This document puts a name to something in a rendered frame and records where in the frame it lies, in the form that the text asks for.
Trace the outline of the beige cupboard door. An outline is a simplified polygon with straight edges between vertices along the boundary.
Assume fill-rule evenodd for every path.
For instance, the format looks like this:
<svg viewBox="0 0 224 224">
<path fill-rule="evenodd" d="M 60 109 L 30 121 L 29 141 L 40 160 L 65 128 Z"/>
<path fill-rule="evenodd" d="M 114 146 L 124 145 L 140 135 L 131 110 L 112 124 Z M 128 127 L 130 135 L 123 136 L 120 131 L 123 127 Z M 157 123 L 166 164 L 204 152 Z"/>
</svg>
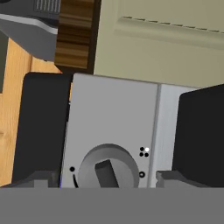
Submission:
<svg viewBox="0 0 224 224">
<path fill-rule="evenodd" d="M 198 88 L 224 83 L 224 0 L 101 0 L 94 72 Z"/>
</svg>

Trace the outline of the grey appliance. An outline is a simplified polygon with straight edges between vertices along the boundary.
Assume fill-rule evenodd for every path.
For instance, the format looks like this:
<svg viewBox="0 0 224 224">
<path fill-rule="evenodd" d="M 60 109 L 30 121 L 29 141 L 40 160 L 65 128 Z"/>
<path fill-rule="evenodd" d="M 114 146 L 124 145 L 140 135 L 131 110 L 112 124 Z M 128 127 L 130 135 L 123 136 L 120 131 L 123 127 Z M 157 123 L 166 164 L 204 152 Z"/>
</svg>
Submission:
<svg viewBox="0 0 224 224">
<path fill-rule="evenodd" d="M 0 31 L 35 58 L 54 61 L 61 0 L 0 0 Z"/>
</svg>

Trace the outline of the dark wooden cupboard side panel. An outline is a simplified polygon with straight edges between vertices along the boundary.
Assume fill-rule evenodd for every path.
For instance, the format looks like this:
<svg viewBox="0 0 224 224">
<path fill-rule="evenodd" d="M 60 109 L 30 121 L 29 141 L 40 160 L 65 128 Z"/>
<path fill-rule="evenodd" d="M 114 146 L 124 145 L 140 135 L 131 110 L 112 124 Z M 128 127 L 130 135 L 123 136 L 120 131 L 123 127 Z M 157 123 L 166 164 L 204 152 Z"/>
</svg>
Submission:
<svg viewBox="0 0 224 224">
<path fill-rule="evenodd" d="M 61 0 L 54 64 L 93 74 L 102 0 Z"/>
</svg>

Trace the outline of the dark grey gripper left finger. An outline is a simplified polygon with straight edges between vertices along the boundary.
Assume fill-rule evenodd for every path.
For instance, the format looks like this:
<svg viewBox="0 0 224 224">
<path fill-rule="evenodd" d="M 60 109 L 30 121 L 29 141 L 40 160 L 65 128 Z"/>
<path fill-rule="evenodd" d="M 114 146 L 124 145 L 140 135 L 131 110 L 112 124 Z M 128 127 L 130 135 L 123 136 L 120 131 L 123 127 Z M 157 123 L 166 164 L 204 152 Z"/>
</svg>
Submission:
<svg viewBox="0 0 224 224">
<path fill-rule="evenodd" d="M 70 73 L 24 76 L 9 187 L 41 179 L 50 187 L 60 185 L 72 80 Z"/>
</svg>

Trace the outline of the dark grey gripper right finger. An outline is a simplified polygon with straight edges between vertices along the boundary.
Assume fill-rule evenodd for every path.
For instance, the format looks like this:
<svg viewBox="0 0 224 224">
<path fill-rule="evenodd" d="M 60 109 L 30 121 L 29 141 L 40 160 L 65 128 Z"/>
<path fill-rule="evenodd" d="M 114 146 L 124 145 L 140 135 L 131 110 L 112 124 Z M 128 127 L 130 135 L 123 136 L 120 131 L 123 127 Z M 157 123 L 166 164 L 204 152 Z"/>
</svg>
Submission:
<svg viewBox="0 0 224 224">
<path fill-rule="evenodd" d="M 157 179 L 224 188 L 224 84 L 180 95 L 171 169 Z"/>
</svg>

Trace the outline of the grey stove burner knob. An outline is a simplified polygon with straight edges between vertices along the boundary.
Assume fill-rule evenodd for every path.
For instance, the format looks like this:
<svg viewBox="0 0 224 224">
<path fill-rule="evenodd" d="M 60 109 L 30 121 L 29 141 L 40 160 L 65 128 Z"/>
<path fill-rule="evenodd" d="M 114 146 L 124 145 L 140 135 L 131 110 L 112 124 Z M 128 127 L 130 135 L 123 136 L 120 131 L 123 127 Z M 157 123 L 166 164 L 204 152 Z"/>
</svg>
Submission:
<svg viewBox="0 0 224 224">
<path fill-rule="evenodd" d="M 98 145 L 83 158 L 78 185 L 81 188 L 138 188 L 137 162 L 119 145 Z"/>
</svg>

